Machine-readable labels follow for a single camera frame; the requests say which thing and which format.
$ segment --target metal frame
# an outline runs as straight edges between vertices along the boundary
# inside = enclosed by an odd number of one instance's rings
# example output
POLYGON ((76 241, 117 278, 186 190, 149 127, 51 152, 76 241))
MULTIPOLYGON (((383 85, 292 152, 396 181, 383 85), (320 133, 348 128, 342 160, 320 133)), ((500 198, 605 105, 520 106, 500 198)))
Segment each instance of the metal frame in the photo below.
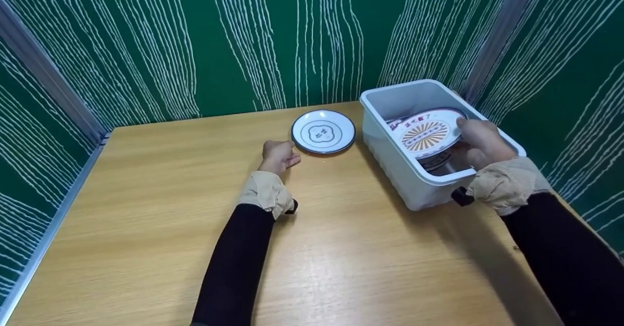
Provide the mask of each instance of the metal frame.
POLYGON ((486 77, 505 48, 527 4, 528 0, 505 0, 503 3, 470 75, 460 90, 461 97, 468 103, 472 103, 475 95, 484 87, 486 77))
POLYGON ((6 0, 0 0, 0 37, 24 63, 50 97, 67 113, 92 144, 99 144, 106 130, 60 74, 6 0))
POLYGON ((37 268, 41 264, 41 260, 43 260, 47 249, 50 247, 50 244, 52 244, 54 236, 58 232, 60 225, 65 218, 65 215, 69 211, 69 207, 74 202, 74 199, 76 199, 78 191, 80 191, 80 188, 82 188, 82 185, 87 179, 87 175, 89 175, 89 172, 91 172, 91 168, 93 168, 93 165, 98 160, 98 157, 100 157, 100 153, 102 153, 102 149, 104 148, 104 145, 106 144, 106 141, 109 139, 110 135, 110 133, 107 133, 107 135, 105 135, 103 140, 100 142, 100 145, 93 151, 93 153, 91 153, 91 156, 89 157, 89 159, 87 159, 87 163, 84 164, 84 167, 82 167, 82 171, 80 171, 80 174, 72 184, 69 192, 65 196, 65 199, 63 199, 60 207, 58 208, 56 213, 54 213, 54 217, 52 218, 50 225, 45 230, 43 236, 41 237, 41 241, 37 244, 37 248, 35 248, 33 255, 24 267, 22 275, 20 275, 20 277, 16 281, 13 289, 11 289, 11 292, 9 292, 9 295, 7 295, 6 299, 4 300, 2 308, 0 308, 0 326, 6 325, 6 323, 9 321, 9 317, 11 317, 11 314, 13 313, 15 307, 18 305, 18 302, 22 298, 22 295, 24 294, 24 291, 26 290, 28 284, 33 278, 37 268))

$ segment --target green backdrop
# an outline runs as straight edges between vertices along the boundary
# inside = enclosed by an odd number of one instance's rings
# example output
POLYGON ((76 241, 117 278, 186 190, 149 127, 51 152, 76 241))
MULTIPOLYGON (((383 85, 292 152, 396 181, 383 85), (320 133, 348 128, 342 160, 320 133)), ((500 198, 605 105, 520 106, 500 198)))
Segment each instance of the green backdrop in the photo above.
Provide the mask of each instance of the green backdrop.
POLYGON ((0 302, 92 150, 0 39, 0 302))
POLYGON ((531 0, 476 107, 624 256, 624 0, 531 0))
MULTIPOLYGON (((350 101, 421 78, 459 90, 503 2, 7 1, 109 130, 350 101)), ((620 254, 621 4, 532 0, 474 101, 620 254)), ((0 226, 0 299, 91 152, 3 49, 20 73, 0 69, 0 96, 13 103, 0 107, 0 128, 11 132, 0 140, 0 210, 34 219, 0 226)))

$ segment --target white plastic bin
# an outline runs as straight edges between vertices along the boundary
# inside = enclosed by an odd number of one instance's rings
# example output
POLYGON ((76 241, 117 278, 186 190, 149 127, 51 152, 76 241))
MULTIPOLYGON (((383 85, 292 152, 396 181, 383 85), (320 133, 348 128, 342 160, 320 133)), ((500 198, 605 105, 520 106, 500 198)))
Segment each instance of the white plastic bin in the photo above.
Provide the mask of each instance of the white plastic bin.
MULTIPOLYGON (((453 108, 464 112, 470 119, 486 120, 444 84, 426 79, 370 89, 362 93, 359 101, 364 106, 364 141, 408 209, 419 211, 449 202, 454 189, 470 183, 476 173, 471 168, 455 171, 447 164, 449 173, 442 176, 425 171, 394 141, 390 126, 385 122, 434 108, 453 108)), ((520 144, 501 129, 499 133, 518 155, 526 156, 520 144)))

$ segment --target wood grain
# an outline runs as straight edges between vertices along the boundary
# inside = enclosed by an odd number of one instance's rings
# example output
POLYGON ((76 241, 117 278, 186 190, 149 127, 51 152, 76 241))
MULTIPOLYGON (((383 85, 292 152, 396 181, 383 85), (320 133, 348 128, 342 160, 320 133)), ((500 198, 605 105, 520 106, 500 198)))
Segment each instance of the wood grain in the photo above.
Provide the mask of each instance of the wood grain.
MULTIPOLYGON (((359 132, 359 103, 329 108, 359 132)), ((263 141, 311 109, 116 129, 9 324, 189 324, 263 141)), ((274 229, 256 325, 559 323, 491 210, 408 211, 360 137, 286 183, 300 207, 274 229)))

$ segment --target white plate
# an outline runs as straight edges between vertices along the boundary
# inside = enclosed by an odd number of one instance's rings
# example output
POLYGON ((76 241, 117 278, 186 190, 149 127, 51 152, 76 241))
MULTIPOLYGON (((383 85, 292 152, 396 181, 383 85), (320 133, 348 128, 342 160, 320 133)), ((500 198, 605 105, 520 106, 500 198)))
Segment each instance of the white plate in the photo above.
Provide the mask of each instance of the white plate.
POLYGON ((355 140, 353 122, 339 112, 307 112, 292 124, 292 140, 308 152, 328 154, 349 148, 355 140))
POLYGON ((387 120, 386 124, 388 124, 388 126, 390 126, 390 130, 394 131, 394 129, 396 129, 396 127, 399 126, 399 124, 401 124, 401 122, 403 122, 403 120, 401 120, 401 119, 387 120))
POLYGON ((420 159, 418 162, 421 163, 425 171, 431 172, 446 164, 449 159, 450 153, 442 151, 431 157, 420 159))
POLYGON ((450 108, 431 109, 404 119, 393 135, 416 159, 431 157, 459 140, 459 117, 466 115, 450 108))

